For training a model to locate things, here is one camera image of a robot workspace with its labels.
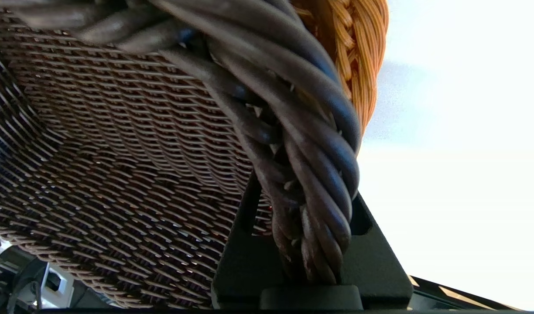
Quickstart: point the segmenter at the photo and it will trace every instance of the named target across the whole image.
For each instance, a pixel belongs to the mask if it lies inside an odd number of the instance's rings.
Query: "dark brown wicker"
[[[30,26],[0,9],[0,235],[121,306],[208,308],[254,167],[283,260],[335,283],[361,128],[289,2],[264,1],[0,0]]]
[[[209,307],[252,167],[202,83],[4,10],[0,51],[0,234],[121,306]]]

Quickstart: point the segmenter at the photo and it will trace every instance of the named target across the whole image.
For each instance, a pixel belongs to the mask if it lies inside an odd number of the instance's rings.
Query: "black metal bracket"
[[[252,175],[213,280],[212,300],[216,309],[258,309],[264,301],[264,291],[285,288],[283,268],[273,239],[251,234],[260,194],[261,185]],[[412,284],[359,194],[353,200],[351,230],[353,239],[344,256],[342,285],[358,289],[365,309],[407,308]],[[335,291],[327,290],[327,293],[338,298],[339,292]],[[310,300],[303,310],[334,310],[330,304],[313,306],[314,299]]]

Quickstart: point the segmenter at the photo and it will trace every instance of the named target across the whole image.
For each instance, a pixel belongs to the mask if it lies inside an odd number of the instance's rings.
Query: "black plastic clip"
[[[291,310],[288,308],[291,306],[302,310],[335,310],[335,304],[330,300],[338,300],[339,293],[345,296],[340,310],[407,308],[413,292],[412,284],[361,195],[353,200],[353,239],[344,256],[342,286],[329,288],[285,285],[273,239],[251,235],[260,194],[261,185],[253,174],[213,280],[215,308],[274,310],[278,307],[279,310]],[[352,291],[359,292],[357,303],[355,298],[348,298]],[[333,297],[321,298],[321,294],[333,294]],[[281,302],[289,305],[281,308]]]

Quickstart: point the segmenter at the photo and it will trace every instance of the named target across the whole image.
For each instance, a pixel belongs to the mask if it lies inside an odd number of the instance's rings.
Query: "woven wicker pattern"
[[[121,306],[208,308],[251,164],[201,82],[4,10],[0,51],[0,234]]]

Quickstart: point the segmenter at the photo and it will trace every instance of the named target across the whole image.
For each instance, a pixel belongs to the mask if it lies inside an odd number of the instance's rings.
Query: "wicker strand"
[[[377,100],[377,74],[389,25],[387,0],[329,0],[329,4],[335,24],[335,63],[364,134]]]

